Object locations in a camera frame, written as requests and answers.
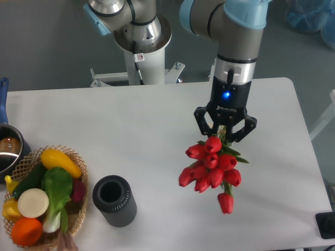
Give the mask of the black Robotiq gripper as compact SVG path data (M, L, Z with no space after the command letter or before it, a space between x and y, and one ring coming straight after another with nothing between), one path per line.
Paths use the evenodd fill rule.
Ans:
M212 136L218 133L219 126L226 126L225 142L240 142L256 128L257 119L247 115L247 101L251 81L244 84L223 82L214 76L210 101L207 107L197 107L194 117L202 135ZM210 127L205 118L209 113L213 125ZM233 132L233 126L244 119L244 126Z

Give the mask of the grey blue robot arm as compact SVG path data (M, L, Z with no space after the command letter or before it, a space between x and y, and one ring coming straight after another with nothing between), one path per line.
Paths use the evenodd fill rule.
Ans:
M182 27L218 43L209 103L194 116L203 135L225 127L225 143L239 142L257 120L246 105L268 1L184 1ZM164 84L165 47L172 29L157 12L156 1L87 1L83 10L90 23L105 36L112 34L124 51L131 85Z

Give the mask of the person's hand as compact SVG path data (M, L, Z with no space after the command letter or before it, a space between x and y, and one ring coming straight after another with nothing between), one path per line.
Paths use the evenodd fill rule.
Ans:
M79 251L71 234L59 232L57 251Z

